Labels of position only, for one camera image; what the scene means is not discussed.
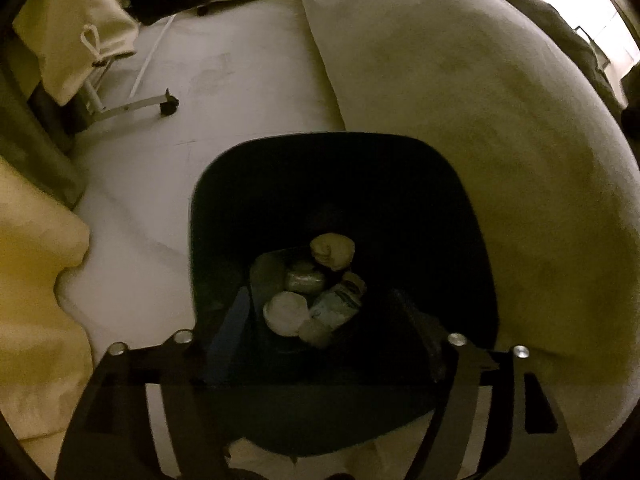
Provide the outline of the white tissue ball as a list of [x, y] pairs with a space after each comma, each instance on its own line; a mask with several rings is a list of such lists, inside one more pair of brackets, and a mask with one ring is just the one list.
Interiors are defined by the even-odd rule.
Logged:
[[314, 238], [310, 243], [312, 255], [322, 266], [337, 271], [352, 263], [355, 243], [347, 236], [326, 233]]

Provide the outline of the olive green jacket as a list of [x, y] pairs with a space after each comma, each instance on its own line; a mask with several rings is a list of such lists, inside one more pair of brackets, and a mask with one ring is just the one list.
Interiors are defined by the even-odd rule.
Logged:
[[16, 39], [1, 46], [1, 156], [30, 183], [73, 209], [86, 178], [67, 156], [72, 141], [55, 123], [35, 55]]

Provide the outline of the blue wet wipes pack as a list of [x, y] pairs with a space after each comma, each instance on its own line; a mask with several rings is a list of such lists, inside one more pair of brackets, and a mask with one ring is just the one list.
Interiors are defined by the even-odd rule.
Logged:
[[347, 292], [329, 290], [322, 292], [310, 308], [310, 316], [329, 330], [335, 330], [348, 322], [359, 310], [359, 304]]

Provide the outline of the yellow curtain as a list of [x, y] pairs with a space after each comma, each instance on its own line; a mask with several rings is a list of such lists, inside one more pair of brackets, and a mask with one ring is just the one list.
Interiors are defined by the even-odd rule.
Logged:
[[47, 478], [93, 370], [85, 330], [54, 293], [89, 238], [76, 214], [2, 162], [1, 413]]

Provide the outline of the black snack packet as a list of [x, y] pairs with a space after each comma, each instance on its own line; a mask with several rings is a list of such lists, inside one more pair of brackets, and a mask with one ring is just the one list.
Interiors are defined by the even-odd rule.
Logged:
[[355, 273], [345, 272], [336, 285], [336, 290], [355, 306], [360, 306], [364, 292], [364, 281]]

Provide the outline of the white rolling clothes rack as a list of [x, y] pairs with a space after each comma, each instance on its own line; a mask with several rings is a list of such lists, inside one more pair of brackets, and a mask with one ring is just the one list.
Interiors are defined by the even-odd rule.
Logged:
[[161, 18], [154, 25], [140, 29], [137, 52], [130, 56], [109, 58], [96, 68], [78, 92], [85, 105], [89, 125], [152, 108], [162, 117], [169, 117], [179, 109], [180, 100], [163, 79], [149, 86], [148, 79], [160, 47], [177, 14]]

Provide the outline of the cream hanging trousers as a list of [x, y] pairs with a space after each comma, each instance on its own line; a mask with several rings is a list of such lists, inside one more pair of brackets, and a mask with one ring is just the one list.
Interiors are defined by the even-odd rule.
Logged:
[[60, 105], [98, 65], [135, 54], [139, 35], [122, 0], [27, 0], [13, 29], [36, 56], [43, 89]]

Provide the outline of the dark grey fluffy blanket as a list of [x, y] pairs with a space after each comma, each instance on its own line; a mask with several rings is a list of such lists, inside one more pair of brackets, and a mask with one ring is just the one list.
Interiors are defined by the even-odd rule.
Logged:
[[573, 61], [600, 96], [613, 118], [620, 124], [623, 114], [622, 104], [616, 99], [605, 72], [600, 69], [596, 52], [590, 44], [564, 21], [561, 14], [550, 3], [544, 0], [504, 1], [524, 14]]

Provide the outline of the black plastic trash bin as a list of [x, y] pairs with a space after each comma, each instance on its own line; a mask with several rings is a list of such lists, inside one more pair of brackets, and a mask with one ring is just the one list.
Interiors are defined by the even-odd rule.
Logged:
[[224, 444], [306, 457], [429, 413], [440, 347], [495, 347], [499, 315], [480, 226], [454, 168], [379, 133], [248, 141], [203, 172], [191, 206], [206, 402]]

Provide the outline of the grey bed with mattress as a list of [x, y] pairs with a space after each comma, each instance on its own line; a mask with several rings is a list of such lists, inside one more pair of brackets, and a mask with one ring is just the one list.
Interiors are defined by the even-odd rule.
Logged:
[[639, 400], [639, 168], [600, 96], [504, 0], [303, 0], [350, 130], [413, 136], [468, 192], [500, 347], [542, 356], [580, 460]]

